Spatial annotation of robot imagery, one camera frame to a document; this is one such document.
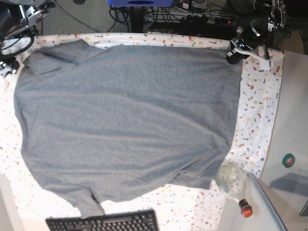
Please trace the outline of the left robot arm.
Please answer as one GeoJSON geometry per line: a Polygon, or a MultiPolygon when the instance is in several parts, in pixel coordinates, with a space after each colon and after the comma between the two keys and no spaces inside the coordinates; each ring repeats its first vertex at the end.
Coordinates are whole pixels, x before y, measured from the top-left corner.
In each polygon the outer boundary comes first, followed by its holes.
{"type": "Polygon", "coordinates": [[[255,16],[248,26],[237,27],[237,36],[230,41],[226,60],[236,64],[254,56],[259,61],[271,64],[266,41],[272,33],[283,29],[286,24],[286,9],[282,0],[255,0],[248,16],[255,16]]]}

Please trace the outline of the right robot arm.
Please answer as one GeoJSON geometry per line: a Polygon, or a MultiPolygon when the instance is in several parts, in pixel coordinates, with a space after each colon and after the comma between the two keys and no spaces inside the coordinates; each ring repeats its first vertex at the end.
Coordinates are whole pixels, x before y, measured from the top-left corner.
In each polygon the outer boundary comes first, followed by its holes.
{"type": "Polygon", "coordinates": [[[0,2],[0,75],[6,77],[19,69],[16,56],[27,51],[35,41],[30,29],[56,7],[54,0],[2,0],[0,2]],[[22,38],[29,43],[13,53],[4,53],[22,38]]]}

